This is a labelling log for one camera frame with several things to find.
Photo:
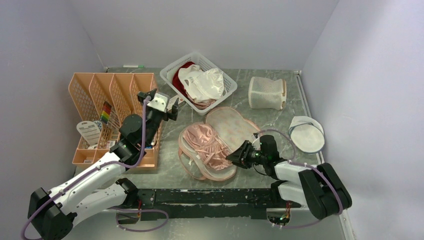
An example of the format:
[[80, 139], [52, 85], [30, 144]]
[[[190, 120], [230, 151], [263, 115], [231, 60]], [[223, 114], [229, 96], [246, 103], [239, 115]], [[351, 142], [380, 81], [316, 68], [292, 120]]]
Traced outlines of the floral mesh laundry bag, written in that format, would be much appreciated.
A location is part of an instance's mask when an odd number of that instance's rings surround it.
[[[260, 131], [260, 128], [254, 122], [244, 118], [237, 110], [231, 107], [215, 108], [205, 116], [203, 122], [196, 123], [211, 125], [220, 140], [228, 146], [230, 154], [237, 150], [244, 141], [252, 142], [255, 139], [254, 134]], [[214, 170], [205, 166], [193, 148], [183, 140], [183, 131], [178, 137], [178, 159], [183, 169], [193, 179], [222, 182], [236, 174], [238, 168], [233, 164], [222, 170]]]

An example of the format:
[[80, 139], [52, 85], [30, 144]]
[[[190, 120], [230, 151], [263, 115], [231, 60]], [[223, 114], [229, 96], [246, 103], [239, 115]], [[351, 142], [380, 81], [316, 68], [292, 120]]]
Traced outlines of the pink satin bra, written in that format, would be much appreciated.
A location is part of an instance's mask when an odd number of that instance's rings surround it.
[[182, 138], [206, 167], [220, 171], [233, 165], [226, 159], [230, 154], [228, 146], [221, 141], [211, 125], [194, 123], [182, 132]]

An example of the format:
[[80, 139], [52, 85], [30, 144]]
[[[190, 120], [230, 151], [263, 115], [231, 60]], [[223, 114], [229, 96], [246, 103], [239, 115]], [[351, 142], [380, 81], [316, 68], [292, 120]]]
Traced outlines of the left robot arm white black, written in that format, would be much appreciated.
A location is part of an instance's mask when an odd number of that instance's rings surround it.
[[178, 117], [179, 103], [153, 89], [139, 92], [142, 113], [128, 115], [120, 138], [97, 162], [50, 190], [38, 188], [29, 201], [27, 222], [42, 240], [61, 240], [76, 225], [107, 209], [140, 213], [139, 189], [121, 175], [137, 167], [163, 121]]

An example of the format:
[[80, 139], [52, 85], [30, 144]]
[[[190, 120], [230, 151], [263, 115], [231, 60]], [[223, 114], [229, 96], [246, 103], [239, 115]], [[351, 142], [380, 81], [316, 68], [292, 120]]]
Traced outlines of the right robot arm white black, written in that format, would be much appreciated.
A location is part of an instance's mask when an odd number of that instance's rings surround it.
[[258, 149], [246, 140], [226, 160], [243, 169], [263, 167], [263, 174], [275, 180], [266, 196], [275, 207], [296, 203], [322, 220], [352, 206], [352, 197], [331, 164], [296, 163], [280, 157], [272, 135], [260, 136], [258, 140]]

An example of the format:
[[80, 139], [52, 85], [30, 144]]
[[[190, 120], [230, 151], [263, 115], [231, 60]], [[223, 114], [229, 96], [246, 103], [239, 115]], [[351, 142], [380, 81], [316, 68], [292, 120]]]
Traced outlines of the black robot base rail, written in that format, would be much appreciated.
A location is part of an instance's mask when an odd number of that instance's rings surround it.
[[284, 213], [287, 207], [300, 208], [299, 203], [280, 198], [271, 188], [137, 188], [127, 178], [117, 180], [129, 195], [118, 205], [123, 209], [147, 210], [143, 221], [202, 218], [249, 217], [266, 220], [268, 213]]

